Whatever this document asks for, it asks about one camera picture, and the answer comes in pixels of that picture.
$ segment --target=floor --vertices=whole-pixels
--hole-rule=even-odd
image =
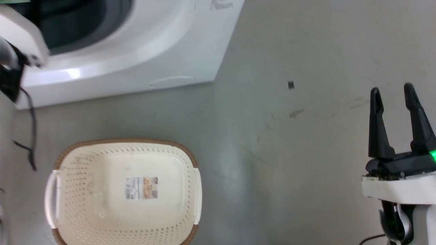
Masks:
[[[55,244],[43,196],[58,154],[117,137],[194,153],[204,199],[193,245],[354,245],[381,233],[379,202],[360,187],[369,92],[381,90],[391,144],[409,150],[405,82],[436,122],[435,22],[431,0],[246,0],[215,82],[38,109],[38,172],[18,148],[7,169],[12,245]],[[29,121],[18,114],[19,141]]]

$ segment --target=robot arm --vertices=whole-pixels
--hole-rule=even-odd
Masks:
[[[412,84],[404,85],[410,111],[411,152],[396,154],[383,123],[383,103],[371,91],[368,174],[363,194],[381,200],[381,227],[392,245],[436,244],[436,137]]]
[[[38,27],[6,5],[0,5],[0,90],[13,102],[26,65],[44,66],[49,50]]]

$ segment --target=product label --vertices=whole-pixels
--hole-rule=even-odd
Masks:
[[[222,10],[233,8],[235,0],[212,0],[211,10]]]
[[[157,198],[157,177],[126,178],[126,200],[145,200]]]

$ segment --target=basket handle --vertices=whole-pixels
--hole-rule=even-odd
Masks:
[[[53,214],[53,187],[56,185],[56,209]],[[47,186],[45,188],[44,210],[47,222],[52,229],[56,229],[56,222],[59,218],[59,201],[61,190],[61,178],[57,170],[53,170],[48,177]]]
[[[196,201],[196,209],[195,209],[195,221],[194,225],[198,225],[201,217],[201,207],[203,205],[203,189],[201,186],[201,176],[198,168],[194,168],[195,176],[197,177],[197,201]]]

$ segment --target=green led light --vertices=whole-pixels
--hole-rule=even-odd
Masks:
[[[433,160],[436,162],[436,150],[430,151],[430,155],[433,156]]]

